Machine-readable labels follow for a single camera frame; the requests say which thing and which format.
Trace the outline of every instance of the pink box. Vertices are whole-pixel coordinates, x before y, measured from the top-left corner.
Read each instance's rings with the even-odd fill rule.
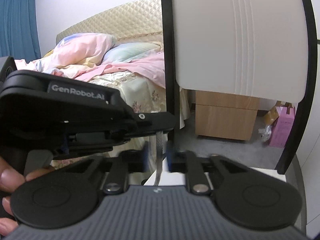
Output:
[[[272,128],[269,146],[284,147],[294,121],[294,109],[290,108],[287,114],[287,108],[283,107],[275,125]]]

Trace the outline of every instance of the metal screw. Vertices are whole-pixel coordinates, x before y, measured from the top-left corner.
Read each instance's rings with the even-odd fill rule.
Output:
[[[139,118],[140,118],[141,120],[144,120],[144,119],[146,118],[146,116],[145,116],[144,114],[139,114]]]
[[[197,193],[204,193],[209,190],[209,187],[205,184],[196,184],[193,186],[193,190]]]
[[[120,189],[120,186],[117,183],[109,183],[106,185],[105,189],[109,192],[115,192]]]

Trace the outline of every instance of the pink bedsheet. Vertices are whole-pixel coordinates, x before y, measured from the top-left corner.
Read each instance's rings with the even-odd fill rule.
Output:
[[[133,60],[128,63],[112,63],[92,68],[86,73],[77,76],[76,80],[89,81],[94,76],[129,70],[132,73],[144,76],[156,85],[165,88],[164,53]]]

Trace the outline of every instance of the gray textured surface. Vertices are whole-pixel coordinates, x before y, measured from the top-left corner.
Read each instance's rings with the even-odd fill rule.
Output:
[[[193,113],[186,120],[186,126],[177,133],[176,142],[179,149],[194,151],[201,157],[219,154],[246,166],[274,169],[283,149],[270,147],[261,142],[258,129],[262,127],[264,127],[263,120],[261,117],[257,117],[249,141],[197,136]]]
[[[108,239],[306,239],[294,227],[259,232],[227,221],[207,197],[188,193],[184,186],[130,186],[120,196],[105,197],[94,214],[60,230],[18,227],[6,240]]]

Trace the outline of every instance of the wooden drawer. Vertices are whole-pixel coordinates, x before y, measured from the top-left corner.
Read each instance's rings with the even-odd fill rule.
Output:
[[[257,110],[196,105],[196,134],[249,140]]]
[[[216,92],[196,91],[196,104],[203,106],[223,106],[257,110],[259,107],[259,98]]]

